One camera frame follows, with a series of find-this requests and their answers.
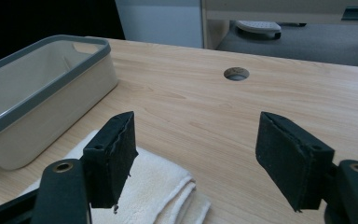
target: cloth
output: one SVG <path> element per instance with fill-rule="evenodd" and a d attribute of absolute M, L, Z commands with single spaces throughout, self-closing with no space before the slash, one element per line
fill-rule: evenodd
<path fill-rule="evenodd" d="M 83 148 L 98 131 L 91 132 L 64 159 L 79 159 Z M 208 198 L 196 191 L 196 182 L 183 167 L 143 148 L 131 167 L 113 209 L 91 209 L 92 222 L 105 223 L 196 223 L 200 224 L 211 206 Z M 40 180 L 22 194 L 38 188 Z"/>

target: wood grain surface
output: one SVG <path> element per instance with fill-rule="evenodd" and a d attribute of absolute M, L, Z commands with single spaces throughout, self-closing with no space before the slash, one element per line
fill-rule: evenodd
<path fill-rule="evenodd" d="M 109 41 L 117 87 L 32 163 L 0 169 L 0 203 L 89 132 L 134 111 L 137 145 L 189 170 L 211 199 L 205 223 L 324 223 L 324 203 L 295 213 L 257 163 L 258 119 L 285 116 L 334 148 L 335 164 L 358 160 L 358 67 Z M 230 67 L 250 76 L 227 80 Z"/>

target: white towel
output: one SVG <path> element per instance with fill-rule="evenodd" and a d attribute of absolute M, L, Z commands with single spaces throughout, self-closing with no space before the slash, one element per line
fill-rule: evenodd
<path fill-rule="evenodd" d="M 83 148 L 98 131 L 91 132 L 65 159 L 79 159 Z M 196 183 L 183 167 L 140 147 L 118 201 L 112 209 L 91 209 L 92 222 L 105 223 L 197 223 L 205 219 L 211 203 L 196 191 Z M 38 188 L 36 181 L 22 194 Z"/>

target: gray floor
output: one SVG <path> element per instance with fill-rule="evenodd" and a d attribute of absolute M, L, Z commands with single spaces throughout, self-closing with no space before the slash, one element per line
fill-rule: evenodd
<path fill-rule="evenodd" d="M 358 25 L 280 23 L 282 37 L 244 32 L 230 23 L 217 50 L 358 66 Z"/>

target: plastic bin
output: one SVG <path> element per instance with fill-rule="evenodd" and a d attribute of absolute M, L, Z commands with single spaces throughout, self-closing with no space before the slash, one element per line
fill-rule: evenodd
<path fill-rule="evenodd" d="M 55 35 L 0 60 L 0 166 L 31 162 L 116 85 L 99 38 Z"/>

